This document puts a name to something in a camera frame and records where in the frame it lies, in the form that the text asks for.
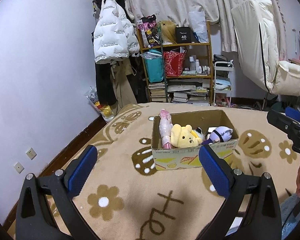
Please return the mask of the purple haired doll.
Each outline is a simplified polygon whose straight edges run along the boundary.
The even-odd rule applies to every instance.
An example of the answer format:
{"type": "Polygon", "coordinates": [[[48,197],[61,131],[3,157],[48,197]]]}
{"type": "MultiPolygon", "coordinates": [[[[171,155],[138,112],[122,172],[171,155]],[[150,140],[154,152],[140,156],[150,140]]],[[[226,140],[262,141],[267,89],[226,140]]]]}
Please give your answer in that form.
{"type": "Polygon", "coordinates": [[[227,142],[232,138],[233,129],[226,126],[209,127],[206,140],[203,145],[214,144],[217,142],[227,142]]]}

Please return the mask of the white fluffy plush toy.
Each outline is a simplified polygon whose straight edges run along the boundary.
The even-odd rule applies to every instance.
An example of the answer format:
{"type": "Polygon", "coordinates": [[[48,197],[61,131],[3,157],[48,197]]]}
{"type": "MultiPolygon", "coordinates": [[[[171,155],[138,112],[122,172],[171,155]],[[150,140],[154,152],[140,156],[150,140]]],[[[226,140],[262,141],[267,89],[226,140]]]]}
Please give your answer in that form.
{"type": "Polygon", "coordinates": [[[191,134],[195,137],[195,138],[197,138],[198,140],[199,140],[199,143],[201,144],[203,141],[204,141],[204,139],[205,139],[205,135],[204,135],[204,133],[202,132],[202,129],[200,128],[200,127],[197,127],[197,128],[195,128],[195,129],[193,129],[192,131],[191,131],[191,134]]]}

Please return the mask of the yellow bear plush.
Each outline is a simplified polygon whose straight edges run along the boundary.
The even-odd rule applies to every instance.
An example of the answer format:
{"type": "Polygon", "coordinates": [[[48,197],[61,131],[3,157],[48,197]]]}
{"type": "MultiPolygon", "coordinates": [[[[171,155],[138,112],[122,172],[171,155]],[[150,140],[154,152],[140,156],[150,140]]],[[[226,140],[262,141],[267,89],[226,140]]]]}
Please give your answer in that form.
{"type": "Polygon", "coordinates": [[[199,140],[191,134],[192,130],[193,128],[191,125],[173,125],[171,129],[172,146],[174,146],[175,148],[189,148],[199,146],[199,140]]]}

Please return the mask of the pale pink plush toy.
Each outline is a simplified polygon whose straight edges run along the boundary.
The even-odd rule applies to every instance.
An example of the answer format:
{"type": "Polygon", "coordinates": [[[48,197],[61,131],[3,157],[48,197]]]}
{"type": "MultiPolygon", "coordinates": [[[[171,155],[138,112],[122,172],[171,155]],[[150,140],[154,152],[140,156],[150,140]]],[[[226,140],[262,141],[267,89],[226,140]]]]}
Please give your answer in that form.
{"type": "Polygon", "coordinates": [[[171,129],[173,127],[172,125],[172,119],[170,113],[162,109],[160,111],[160,123],[159,123],[159,132],[161,136],[161,143],[163,149],[171,149],[171,129]]]}

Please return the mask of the open cardboard box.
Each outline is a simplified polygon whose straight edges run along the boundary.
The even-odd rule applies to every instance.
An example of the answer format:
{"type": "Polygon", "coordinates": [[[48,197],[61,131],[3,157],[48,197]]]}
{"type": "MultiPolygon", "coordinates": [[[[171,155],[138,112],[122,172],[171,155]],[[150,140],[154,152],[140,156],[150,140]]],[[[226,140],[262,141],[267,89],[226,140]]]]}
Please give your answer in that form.
{"type": "Polygon", "coordinates": [[[237,143],[237,130],[222,109],[209,107],[154,118],[151,147],[158,171],[201,167],[199,150],[205,144],[224,159],[237,143]]]}

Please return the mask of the stack of books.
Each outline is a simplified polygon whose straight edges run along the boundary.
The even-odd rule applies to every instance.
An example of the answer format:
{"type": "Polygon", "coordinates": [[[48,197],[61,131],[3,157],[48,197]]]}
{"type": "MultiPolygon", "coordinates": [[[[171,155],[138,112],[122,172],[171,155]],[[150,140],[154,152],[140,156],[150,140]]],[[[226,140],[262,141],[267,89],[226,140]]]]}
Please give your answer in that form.
{"type": "Polygon", "coordinates": [[[210,79],[207,78],[167,79],[150,83],[148,91],[151,102],[210,106],[210,79]]]}

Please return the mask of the red patterned bag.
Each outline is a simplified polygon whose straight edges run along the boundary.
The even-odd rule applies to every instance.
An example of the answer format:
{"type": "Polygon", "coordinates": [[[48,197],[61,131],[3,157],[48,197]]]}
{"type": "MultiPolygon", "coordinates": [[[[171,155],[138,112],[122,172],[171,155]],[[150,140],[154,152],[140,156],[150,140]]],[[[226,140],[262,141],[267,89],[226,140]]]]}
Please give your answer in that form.
{"type": "Polygon", "coordinates": [[[186,53],[180,53],[175,51],[165,51],[165,73],[167,77],[181,76],[184,70],[184,61],[186,53]]]}

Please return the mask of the beige trench coat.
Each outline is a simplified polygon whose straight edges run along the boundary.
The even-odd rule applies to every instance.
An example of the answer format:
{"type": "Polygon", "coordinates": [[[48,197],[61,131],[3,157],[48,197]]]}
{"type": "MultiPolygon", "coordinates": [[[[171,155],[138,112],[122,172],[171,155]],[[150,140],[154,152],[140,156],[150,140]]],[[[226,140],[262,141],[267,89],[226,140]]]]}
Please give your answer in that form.
{"type": "Polygon", "coordinates": [[[128,104],[137,103],[127,76],[133,74],[133,68],[129,59],[116,62],[111,67],[111,81],[118,109],[122,109],[128,104]]]}

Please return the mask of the black box with 40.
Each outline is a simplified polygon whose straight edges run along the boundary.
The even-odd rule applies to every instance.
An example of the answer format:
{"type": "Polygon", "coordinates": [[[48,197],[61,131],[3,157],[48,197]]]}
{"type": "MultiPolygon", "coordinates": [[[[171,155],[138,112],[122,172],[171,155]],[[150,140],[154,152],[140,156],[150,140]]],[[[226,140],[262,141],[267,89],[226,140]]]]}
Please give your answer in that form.
{"type": "Polygon", "coordinates": [[[176,27],[175,37],[177,44],[191,43],[191,28],[190,27],[176,27]]]}

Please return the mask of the teal bag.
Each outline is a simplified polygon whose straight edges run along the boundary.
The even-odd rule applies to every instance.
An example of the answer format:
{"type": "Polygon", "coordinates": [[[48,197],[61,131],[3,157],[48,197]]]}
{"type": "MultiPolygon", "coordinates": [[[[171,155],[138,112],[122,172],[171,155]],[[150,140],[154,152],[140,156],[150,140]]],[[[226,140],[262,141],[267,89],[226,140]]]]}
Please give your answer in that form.
{"type": "Polygon", "coordinates": [[[149,51],[142,53],[141,56],[145,61],[149,82],[161,82],[164,79],[161,52],[150,49],[149,51]]]}

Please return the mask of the blonde wig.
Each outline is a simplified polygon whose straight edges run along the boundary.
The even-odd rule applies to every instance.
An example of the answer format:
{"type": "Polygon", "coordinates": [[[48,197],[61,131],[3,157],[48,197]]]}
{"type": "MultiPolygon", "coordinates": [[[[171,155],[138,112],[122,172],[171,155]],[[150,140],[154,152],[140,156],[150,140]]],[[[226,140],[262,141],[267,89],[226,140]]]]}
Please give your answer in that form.
{"type": "Polygon", "coordinates": [[[172,21],[160,21],[159,22],[161,38],[162,38],[164,45],[177,43],[177,39],[175,36],[176,26],[177,25],[175,23],[173,23],[172,21]]]}

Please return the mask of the colourful printed bag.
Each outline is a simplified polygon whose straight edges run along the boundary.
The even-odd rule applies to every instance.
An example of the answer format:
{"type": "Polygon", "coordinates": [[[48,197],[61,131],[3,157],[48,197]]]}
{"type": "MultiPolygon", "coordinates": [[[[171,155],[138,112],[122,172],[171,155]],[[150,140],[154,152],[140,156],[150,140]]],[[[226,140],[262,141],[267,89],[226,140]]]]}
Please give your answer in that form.
{"type": "Polygon", "coordinates": [[[157,32],[157,18],[155,15],[142,17],[138,20],[137,25],[144,47],[152,48],[160,45],[159,35],[157,32]]]}

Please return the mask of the white puffer jacket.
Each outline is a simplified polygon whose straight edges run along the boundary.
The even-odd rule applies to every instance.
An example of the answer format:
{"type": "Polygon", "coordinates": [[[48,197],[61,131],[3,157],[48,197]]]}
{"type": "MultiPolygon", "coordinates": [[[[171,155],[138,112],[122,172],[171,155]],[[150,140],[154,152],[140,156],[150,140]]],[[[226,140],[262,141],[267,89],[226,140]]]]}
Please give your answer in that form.
{"type": "Polygon", "coordinates": [[[102,0],[101,9],[93,33],[93,46],[96,64],[123,61],[140,50],[135,34],[134,16],[126,5],[119,1],[102,0]]]}

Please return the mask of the wall socket lower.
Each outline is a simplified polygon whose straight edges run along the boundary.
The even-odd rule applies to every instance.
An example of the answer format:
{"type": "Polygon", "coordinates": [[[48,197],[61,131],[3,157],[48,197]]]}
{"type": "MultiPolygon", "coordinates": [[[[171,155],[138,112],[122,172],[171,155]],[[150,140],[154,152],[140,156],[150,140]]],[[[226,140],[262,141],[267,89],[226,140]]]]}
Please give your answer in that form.
{"type": "Polygon", "coordinates": [[[16,162],[13,167],[19,174],[24,170],[24,167],[20,162],[16,162]]]}

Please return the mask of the wall socket upper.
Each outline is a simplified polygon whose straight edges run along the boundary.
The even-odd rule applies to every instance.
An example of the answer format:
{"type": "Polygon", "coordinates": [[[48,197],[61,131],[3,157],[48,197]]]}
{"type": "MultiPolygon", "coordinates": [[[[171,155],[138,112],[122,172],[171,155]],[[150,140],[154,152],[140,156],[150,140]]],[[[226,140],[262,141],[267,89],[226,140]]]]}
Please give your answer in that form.
{"type": "Polygon", "coordinates": [[[33,160],[37,154],[35,152],[35,150],[33,148],[30,148],[27,152],[26,152],[26,155],[31,159],[33,160]]]}

